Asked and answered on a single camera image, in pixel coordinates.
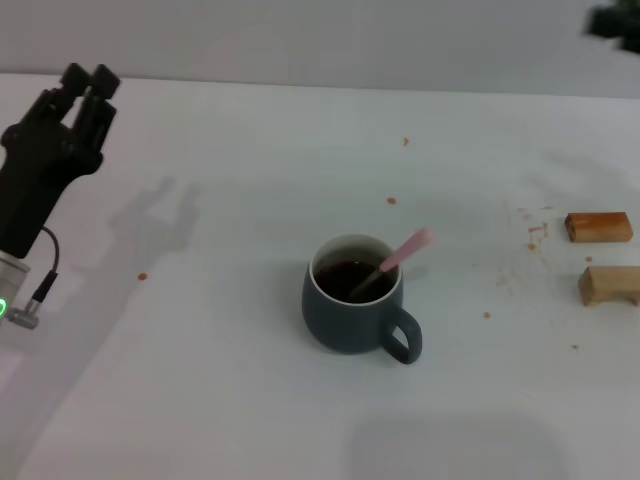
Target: dark liquid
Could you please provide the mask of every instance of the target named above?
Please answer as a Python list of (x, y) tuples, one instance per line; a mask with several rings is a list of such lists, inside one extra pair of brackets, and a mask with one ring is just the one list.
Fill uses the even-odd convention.
[(314, 275), (316, 283), (330, 297), (347, 303), (368, 303), (384, 297), (393, 288), (395, 281), (383, 273), (358, 295), (350, 296), (362, 281), (377, 267), (362, 262), (342, 262), (320, 270)]

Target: dark gray mug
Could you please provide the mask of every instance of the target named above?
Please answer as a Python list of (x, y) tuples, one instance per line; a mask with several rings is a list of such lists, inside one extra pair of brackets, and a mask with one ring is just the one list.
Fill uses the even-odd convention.
[[(343, 235), (325, 243), (311, 259), (302, 289), (302, 314), (307, 327), (324, 346), (340, 353), (363, 353), (382, 346), (404, 364), (422, 353), (418, 322), (402, 309), (402, 269), (387, 274), (395, 280), (382, 298), (369, 303), (347, 303), (320, 289), (314, 275), (345, 261), (379, 265), (393, 253), (384, 242), (367, 235)], [(405, 347), (393, 332), (399, 328), (407, 338)]]

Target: wooden block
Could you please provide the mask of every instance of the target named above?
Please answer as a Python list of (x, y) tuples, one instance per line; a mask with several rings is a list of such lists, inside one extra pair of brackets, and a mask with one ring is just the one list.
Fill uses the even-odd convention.
[(624, 212), (570, 213), (564, 225), (574, 243), (628, 242), (633, 237)]
[(640, 267), (587, 267), (578, 281), (586, 306), (610, 300), (640, 301)]

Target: cable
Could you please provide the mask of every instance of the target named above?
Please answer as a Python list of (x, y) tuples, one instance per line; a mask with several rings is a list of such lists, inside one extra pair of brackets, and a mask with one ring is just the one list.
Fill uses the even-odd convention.
[(42, 231), (45, 232), (47, 235), (49, 235), (51, 237), (51, 240), (53, 240), (53, 248), (55, 249), (55, 257), (53, 259), (53, 268), (51, 269), (52, 272), (57, 272), (58, 271), (58, 263), (60, 262), (60, 244), (58, 243), (58, 239), (56, 238), (56, 235), (49, 230), (47, 227), (43, 226), (42, 227)]
[(60, 262), (60, 244), (58, 243), (56, 235), (45, 226), (42, 227), (42, 231), (49, 235), (51, 237), (51, 240), (53, 240), (55, 257), (53, 259), (53, 268), (49, 270), (47, 276), (44, 277), (44, 280), (42, 280), (40, 286), (36, 289), (35, 292), (33, 292), (33, 295), (31, 296), (31, 300), (38, 302), (38, 305), (44, 301), (44, 297), (46, 297), (47, 293), (49, 293), (51, 285), (53, 285), (53, 282), (56, 281), (56, 278), (58, 277), (58, 263)]

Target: white wall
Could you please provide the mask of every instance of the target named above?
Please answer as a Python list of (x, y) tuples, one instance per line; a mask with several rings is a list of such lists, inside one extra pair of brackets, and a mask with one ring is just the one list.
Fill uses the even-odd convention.
[(0, 70), (640, 97), (640, 57), (581, 37), (607, 0), (4, 0)]

